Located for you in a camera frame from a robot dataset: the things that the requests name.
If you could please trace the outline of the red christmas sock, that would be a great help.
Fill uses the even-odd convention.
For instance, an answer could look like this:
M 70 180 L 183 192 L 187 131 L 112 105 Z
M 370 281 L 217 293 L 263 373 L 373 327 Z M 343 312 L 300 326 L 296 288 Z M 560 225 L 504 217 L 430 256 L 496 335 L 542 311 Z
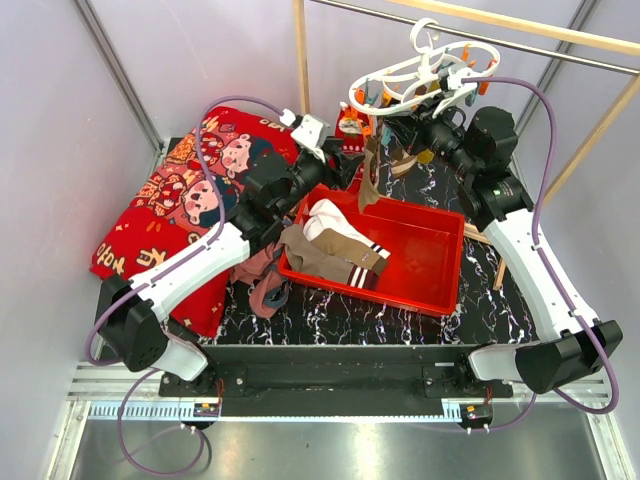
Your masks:
M 368 119 L 365 114 L 354 109 L 346 102 L 340 103 L 340 111 L 336 121 L 335 136 L 344 138 L 354 142 L 358 142 L 363 146 L 365 136 L 362 128 L 368 125 Z

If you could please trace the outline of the white round clip hanger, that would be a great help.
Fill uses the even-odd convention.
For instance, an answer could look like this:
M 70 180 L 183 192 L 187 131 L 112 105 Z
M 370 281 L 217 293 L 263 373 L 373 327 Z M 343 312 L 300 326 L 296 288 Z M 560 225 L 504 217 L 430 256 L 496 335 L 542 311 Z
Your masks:
M 349 104 L 372 117 L 408 112 L 428 100 L 436 102 L 435 96 L 440 92 L 441 78 L 450 69 L 457 71 L 464 67 L 477 73 L 479 86 L 459 104 L 469 97 L 476 97 L 500 65 L 499 51 L 482 41 L 457 41 L 436 47 L 434 43 L 439 34 L 435 28 L 438 25 L 431 18 L 416 21 L 409 35 L 416 55 L 355 80 L 348 91 Z M 378 85 L 381 92 L 394 103 L 384 106 L 358 94 L 371 85 Z

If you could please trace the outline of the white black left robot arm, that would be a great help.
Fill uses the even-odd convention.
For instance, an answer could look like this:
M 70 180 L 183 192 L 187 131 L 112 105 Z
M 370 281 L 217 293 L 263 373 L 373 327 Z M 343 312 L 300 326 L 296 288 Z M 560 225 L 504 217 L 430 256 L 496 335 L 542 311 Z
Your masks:
M 129 280 L 118 274 L 103 280 L 94 331 L 117 361 L 131 372 L 172 373 L 193 395 L 208 394 L 216 382 L 208 356 L 164 322 L 193 292 L 278 240 L 284 216 L 316 186 L 351 185 L 363 158 L 346 154 L 341 144 L 329 137 L 314 151 L 302 148 L 294 163 L 268 156 L 247 173 L 231 211 L 201 239 Z

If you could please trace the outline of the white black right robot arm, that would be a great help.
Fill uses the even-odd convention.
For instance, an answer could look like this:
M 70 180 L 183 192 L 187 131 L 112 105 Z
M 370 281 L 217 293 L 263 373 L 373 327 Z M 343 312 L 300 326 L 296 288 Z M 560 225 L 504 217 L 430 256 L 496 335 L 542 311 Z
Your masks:
M 455 172 L 465 215 L 505 261 L 537 335 L 523 346 L 472 351 L 454 371 L 455 387 L 472 397 L 490 380 L 502 379 L 544 394 L 598 372 L 621 343 L 622 329 L 614 320 L 598 318 L 534 227 L 533 201 L 509 170 L 518 143 L 512 115 L 483 107 L 463 127 L 455 124 L 453 108 L 438 116 L 432 112 L 422 105 L 384 124 L 405 152 L 430 151 Z

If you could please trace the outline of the brown hanging sock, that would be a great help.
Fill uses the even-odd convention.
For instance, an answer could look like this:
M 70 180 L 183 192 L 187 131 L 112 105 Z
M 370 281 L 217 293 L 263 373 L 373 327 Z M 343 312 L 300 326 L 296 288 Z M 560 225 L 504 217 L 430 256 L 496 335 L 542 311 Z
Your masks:
M 417 163 L 415 155 L 409 155 L 401 147 L 396 147 L 390 154 L 390 172 L 394 179 L 406 176 Z

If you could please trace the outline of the mustard yellow hanging sock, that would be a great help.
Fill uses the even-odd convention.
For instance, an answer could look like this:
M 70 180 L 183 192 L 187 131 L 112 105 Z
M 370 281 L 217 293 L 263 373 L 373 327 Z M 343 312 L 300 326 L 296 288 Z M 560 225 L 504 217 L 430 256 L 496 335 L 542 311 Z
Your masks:
M 435 154 L 429 149 L 426 149 L 420 152 L 416 156 L 417 162 L 424 165 L 431 163 L 434 159 L 435 159 Z

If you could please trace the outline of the white sock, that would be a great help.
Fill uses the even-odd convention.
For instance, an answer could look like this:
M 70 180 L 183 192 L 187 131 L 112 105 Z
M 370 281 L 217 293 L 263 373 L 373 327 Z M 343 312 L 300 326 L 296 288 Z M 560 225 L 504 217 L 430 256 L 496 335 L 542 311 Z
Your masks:
M 331 200 L 322 199 L 311 208 L 310 217 L 303 226 L 303 233 L 309 241 L 312 241 L 326 229 L 332 229 L 341 235 L 351 237 L 356 232 L 341 210 Z

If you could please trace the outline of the taupe ribbed sock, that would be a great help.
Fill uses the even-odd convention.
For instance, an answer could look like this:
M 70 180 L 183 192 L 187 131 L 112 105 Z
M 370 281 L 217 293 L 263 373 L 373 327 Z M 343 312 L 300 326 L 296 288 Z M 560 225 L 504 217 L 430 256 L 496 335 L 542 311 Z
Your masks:
M 324 254 L 305 237 L 299 225 L 285 228 L 281 233 L 280 243 L 285 247 L 286 258 L 294 271 L 320 275 Z

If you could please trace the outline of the red plastic bin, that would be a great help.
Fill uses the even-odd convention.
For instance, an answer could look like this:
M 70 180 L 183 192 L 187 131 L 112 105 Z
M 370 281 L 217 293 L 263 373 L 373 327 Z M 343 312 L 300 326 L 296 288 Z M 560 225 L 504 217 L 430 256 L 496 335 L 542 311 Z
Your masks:
M 362 289 L 292 270 L 279 261 L 289 280 L 354 298 L 431 316 L 448 315 L 458 299 L 464 216 L 447 210 L 381 197 L 364 211 L 351 192 L 316 187 L 300 204 L 295 222 L 303 224 L 311 207 L 331 200 L 357 231 L 390 252 L 388 266 L 373 289 Z

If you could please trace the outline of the maroon striped cuff sock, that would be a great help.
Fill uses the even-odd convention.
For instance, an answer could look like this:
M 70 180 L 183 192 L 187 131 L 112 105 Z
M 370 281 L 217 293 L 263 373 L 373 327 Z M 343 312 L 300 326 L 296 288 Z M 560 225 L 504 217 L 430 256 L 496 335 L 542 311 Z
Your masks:
M 380 276 L 371 269 L 354 265 L 349 273 L 347 285 L 352 288 L 375 290 Z

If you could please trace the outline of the pink and teal garment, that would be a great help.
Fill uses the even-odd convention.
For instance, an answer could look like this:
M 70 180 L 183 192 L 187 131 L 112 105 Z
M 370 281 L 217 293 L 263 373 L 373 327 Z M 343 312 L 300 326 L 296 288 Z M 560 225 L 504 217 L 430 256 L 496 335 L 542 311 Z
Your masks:
M 278 270 L 283 251 L 282 244 L 272 243 L 231 269 L 232 283 L 254 286 L 249 306 L 259 318 L 270 319 L 288 300 L 290 287 Z

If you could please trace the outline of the red cartoon bear pillow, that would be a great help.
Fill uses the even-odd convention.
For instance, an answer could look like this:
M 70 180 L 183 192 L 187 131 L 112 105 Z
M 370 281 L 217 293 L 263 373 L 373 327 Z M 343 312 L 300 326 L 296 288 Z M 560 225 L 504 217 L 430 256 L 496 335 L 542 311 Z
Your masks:
M 289 130 L 265 118 L 218 106 L 200 131 L 187 134 L 149 177 L 93 254 L 90 271 L 123 279 L 153 268 L 199 240 L 230 210 L 247 173 L 271 154 L 293 163 Z M 191 331 L 216 335 L 231 270 L 182 301 L 172 317 Z

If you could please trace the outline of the wooden rack frame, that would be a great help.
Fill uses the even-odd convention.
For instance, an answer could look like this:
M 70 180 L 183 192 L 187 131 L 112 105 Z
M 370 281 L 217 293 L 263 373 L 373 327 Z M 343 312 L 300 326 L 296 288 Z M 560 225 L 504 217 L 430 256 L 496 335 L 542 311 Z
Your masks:
M 353 12 L 369 17 L 379 18 L 392 21 L 394 23 L 411 25 L 416 20 L 393 15 L 379 10 L 357 6 L 343 1 L 308 1 L 318 5 L 337 8 L 340 10 Z M 310 102 L 310 82 L 308 69 L 308 43 L 306 35 L 306 17 L 305 17 L 305 1 L 293 1 L 294 15 L 294 33 L 296 38 L 296 58 L 299 82 L 299 98 L 300 106 L 304 113 L 309 113 Z M 575 172 L 577 167 L 584 161 L 587 155 L 595 147 L 614 121 L 631 103 L 631 101 L 639 94 L 639 70 L 611 63 L 600 62 L 584 57 L 572 55 L 570 52 L 574 46 L 586 46 L 598 50 L 621 53 L 639 57 L 639 43 L 623 41 L 601 35 L 590 34 L 579 30 L 583 27 L 590 15 L 594 12 L 598 1 L 581 1 L 576 13 L 573 15 L 570 26 L 557 27 L 546 25 L 540 22 L 519 19 L 507 15 L 486 12 L 470 7 L 456 6 L 445 4 L 441 1 L 393 1 L 393 3 L 411 6 L 414 8 L 424 9 L 427 12 L 437 13 L 450 17 L 460 18 L 471 22 L 491 25 L 512 31 L 528 33 L 530 35 L 544 36 L 557 40 L 558 43 L 554 50 L 541 49 L 528 45 L 509 42 L 506 40 L 491 38 L 488 36 L 473 34 L 467 31 L 446 27 L 443 25 L 432 24 L 432 29 L 439 32 L 456 37 L 462 37 L 470 40 L 484 41 L 504 47 L 510 50 L 529 53 L 549 59 L 547 66 L 538 81 L 538 88 L 546 91 L 552 84 L 555 76 L 559 73 L 562 63 L 573 63 L 599 70 L 620 73 L 631 77 L 623 90 L 618 94 L 616 99 L 608 107 L 600 120 L 594 125 L 592 130 L 587 134 L 580 146 L 576 149 L 568 163 L 561 170 L 558 176 L 553 180 L 550 187 L 546 190 L 543 203 L 548 203 L 559 192 L 562 186 L 567 182 L 569 177 Z

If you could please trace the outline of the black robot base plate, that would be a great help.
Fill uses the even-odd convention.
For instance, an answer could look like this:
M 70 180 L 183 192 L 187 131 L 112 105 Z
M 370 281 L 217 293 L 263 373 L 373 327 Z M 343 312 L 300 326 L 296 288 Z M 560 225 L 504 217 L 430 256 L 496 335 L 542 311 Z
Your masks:
M 404 390 L 428 398 L 513 396 L 503 380 L 477 381 L 463 365 L 469 346 L 337 345 L 248 346 L 222 345 L 206 352 L 211 364 L 197 381 L 166 373 L 160 381 L 162 397 L 210 396 L 250 398 L 269 390 L 337 391 Z

